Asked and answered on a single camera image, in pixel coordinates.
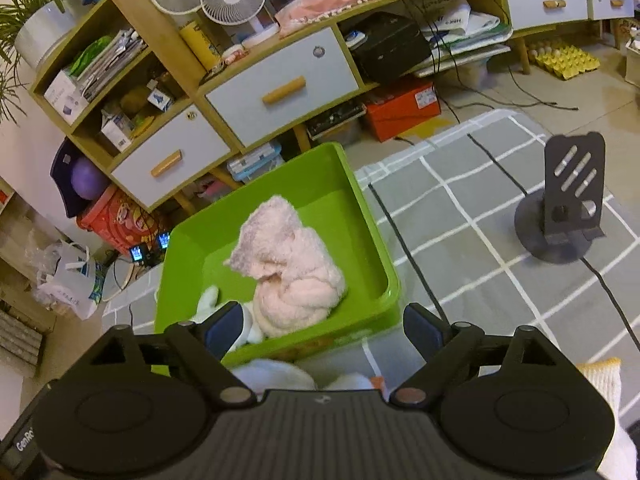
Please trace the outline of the white duck plush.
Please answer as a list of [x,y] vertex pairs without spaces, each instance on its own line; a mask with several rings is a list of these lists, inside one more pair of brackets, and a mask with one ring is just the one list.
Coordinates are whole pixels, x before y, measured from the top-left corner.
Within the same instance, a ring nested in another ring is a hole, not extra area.
[[360,373],[340,375],[324,387],[319,387],[302,368],[281,361],[258,359],[232,368],[231,373],[250,388],[258,399],[271,390],[376,390],[385,400],[388,399],[388,389],[382,377],[367,377]]

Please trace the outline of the white bunny plush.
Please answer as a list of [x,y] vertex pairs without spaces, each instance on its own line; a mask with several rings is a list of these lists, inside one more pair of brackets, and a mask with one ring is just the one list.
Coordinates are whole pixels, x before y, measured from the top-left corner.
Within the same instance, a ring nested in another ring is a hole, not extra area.
[[244,344],[260,344],[264,332],[254,317],[251,302],[219,302],[219,288],[209,286],[198,300],[190,321],[196,324],[196,336],[207,351],[217,358],[238,350]]

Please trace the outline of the pink fuzzy sock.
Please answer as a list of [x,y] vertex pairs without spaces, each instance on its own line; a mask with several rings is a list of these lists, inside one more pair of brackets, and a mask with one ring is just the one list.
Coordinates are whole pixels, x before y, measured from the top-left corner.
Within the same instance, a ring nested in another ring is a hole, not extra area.
[[344,274],[324,241],[280,195],[248,216],[224,264],[256,282],[253,318],[267,338],[326,320],[347,292]]

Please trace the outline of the white plastic bag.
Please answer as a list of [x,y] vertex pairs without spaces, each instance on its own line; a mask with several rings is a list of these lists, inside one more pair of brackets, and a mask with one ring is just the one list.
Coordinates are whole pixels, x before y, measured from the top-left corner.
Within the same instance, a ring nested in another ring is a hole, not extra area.
[[32,253],[37,290],[48,301],[62,304],[81,321],[98,310],[105,272],[87,246],[57,242]]

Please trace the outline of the red snack bucket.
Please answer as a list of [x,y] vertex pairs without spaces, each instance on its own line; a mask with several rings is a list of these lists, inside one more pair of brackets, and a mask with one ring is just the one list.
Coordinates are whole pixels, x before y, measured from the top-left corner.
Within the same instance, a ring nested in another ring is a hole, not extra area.
[[78,214],[76,223],[123,255],[127,255],[131,247],[152,244],[157,235],[169,230],[163,214],[150,214],[114,183]]

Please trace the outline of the black phone stand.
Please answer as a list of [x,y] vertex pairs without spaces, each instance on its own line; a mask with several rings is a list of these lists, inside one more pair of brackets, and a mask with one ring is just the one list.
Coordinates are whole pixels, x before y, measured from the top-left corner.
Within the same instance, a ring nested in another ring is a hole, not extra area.
[[601,133],[552,136],[544,146],[544,187],[516,207],[518,240],[535,258],[569,264],[604,235],[605,140]]

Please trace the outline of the clear storage box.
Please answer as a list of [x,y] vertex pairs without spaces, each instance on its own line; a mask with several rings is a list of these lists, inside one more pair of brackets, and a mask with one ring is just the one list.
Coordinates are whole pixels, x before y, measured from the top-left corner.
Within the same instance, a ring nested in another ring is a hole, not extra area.
[[278,141],[269,141],[243,156],[230,159],[227,170],[235,182],[249,184],[284,163],[281,150]]

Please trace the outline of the green plastic bin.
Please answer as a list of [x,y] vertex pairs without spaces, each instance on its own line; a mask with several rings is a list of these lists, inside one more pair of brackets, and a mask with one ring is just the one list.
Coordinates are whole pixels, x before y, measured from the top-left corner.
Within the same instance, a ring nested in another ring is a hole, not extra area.
[[305,226],[315,229],[343,271],[347,294],[323,322],[292,335],[247,344],[226,354],[235,367],[254,359],[294,362],[350,344],[396,325],[400,279],[345,151],[328,143],[298,155],[242,186],[170,233],[156,300],[154,328],[192,318],[201,293],[219,289],[223,302],[244,302],[255,283],[224,263],[248,216],[273,195],[288,200]]

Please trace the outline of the purple ball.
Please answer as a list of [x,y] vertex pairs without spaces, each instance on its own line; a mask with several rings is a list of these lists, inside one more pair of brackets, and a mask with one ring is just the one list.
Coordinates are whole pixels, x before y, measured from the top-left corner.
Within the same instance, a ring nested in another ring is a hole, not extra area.
[[76,160],[70,174],[70,184],[84,200],[97,200],[110,185],[111,180],[88,158]]

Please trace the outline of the orange shoe box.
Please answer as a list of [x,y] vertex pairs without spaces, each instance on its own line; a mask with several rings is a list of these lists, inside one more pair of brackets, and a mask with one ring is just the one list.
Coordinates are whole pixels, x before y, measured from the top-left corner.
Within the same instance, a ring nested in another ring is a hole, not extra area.
[[428,79],[406,77],[375,88],[362,97],[364,119],[376,140],[397,138],[442,111],[434,84]]

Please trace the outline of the wooden drawer cabinet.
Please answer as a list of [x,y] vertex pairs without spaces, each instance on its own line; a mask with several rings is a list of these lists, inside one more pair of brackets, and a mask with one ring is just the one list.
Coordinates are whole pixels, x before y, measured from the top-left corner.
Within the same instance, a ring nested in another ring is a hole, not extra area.
[[[282,25],[245,58],[216,76],[179,36],[151,0],[101,0],[52,53],[30,93],[81,153],[146,210],[170,198],[229,157],[245,153],[331,106],[371,90],[346,47],[344,30],[368,15],[413,0],[352,0],[308,20]],[[477,10],[505,18],[513,41],[561,23],[585,21],[590,0],[468,0]],[[143,50],[74,119],[66,119],[44,95],[75,53],[102,25],[128,25]],[[160,63],[182,89],[178,102],[158,116],[126,150],[108,145],[100,108],[141,81]]]

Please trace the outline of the black printer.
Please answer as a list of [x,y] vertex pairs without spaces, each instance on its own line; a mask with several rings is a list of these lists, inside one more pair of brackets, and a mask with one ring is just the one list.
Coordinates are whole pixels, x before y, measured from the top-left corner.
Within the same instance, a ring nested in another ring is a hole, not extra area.
[[388,12],[376,12],[352,29],[362,32],[363,42],[352,57],[364,79],[387,84],[432,56],[432,48],[419,24]]

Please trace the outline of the yellow egg tray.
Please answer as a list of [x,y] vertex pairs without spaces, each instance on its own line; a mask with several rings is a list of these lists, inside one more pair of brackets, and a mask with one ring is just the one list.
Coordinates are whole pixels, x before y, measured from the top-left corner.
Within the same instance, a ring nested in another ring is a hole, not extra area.
[[528,58],[538,67],[562,80],[594,72],[600,60],[562,40],[538,41],[527,48]]

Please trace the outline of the white desk fan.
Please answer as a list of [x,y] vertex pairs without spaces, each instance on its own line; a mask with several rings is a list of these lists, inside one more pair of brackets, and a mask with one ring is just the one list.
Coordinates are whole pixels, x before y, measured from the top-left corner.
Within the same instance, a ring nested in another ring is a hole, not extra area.
[[266,0],[201,0],[201,8],[206,18],[220,25],[234,44],[242,44],[245,49],[261,44],[280,32],[280,25],[266,15]]

